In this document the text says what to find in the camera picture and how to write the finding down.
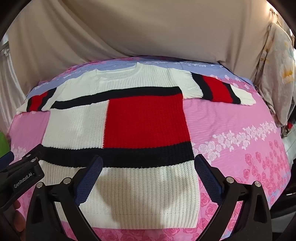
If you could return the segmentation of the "person's left hand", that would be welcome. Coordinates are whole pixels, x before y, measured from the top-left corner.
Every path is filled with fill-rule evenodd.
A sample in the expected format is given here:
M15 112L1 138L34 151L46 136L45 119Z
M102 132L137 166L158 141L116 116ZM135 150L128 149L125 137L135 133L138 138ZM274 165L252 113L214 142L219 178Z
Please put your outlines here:
M4 217L10 223L15 234L18 235L18 240L26 240L26 220L24 216L19 212L21 204L16 200L9 208L4 212Z

